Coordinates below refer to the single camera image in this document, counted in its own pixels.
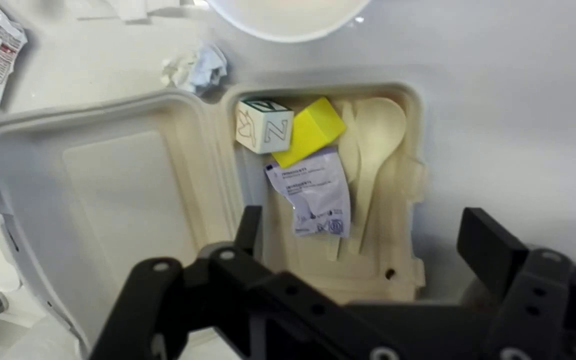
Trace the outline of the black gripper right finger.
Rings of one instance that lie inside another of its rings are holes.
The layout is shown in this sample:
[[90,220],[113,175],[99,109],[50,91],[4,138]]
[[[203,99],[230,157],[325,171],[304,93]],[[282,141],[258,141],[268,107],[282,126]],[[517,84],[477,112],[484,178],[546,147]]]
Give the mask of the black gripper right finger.
[[496,299],[488,360],[576,360],[576,262],[527,245],[484,208],[463,208],[458,253]]

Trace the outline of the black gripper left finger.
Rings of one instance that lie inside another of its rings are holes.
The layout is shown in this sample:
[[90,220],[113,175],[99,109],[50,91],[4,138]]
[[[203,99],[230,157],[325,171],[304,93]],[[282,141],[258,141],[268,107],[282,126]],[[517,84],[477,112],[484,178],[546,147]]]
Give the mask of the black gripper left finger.
[[241,360],[395,360],[395,343],[288,272],[254,257],[262,210],[247,206],[235,238],[136,263],[90,360],[176,360],[211,328]]

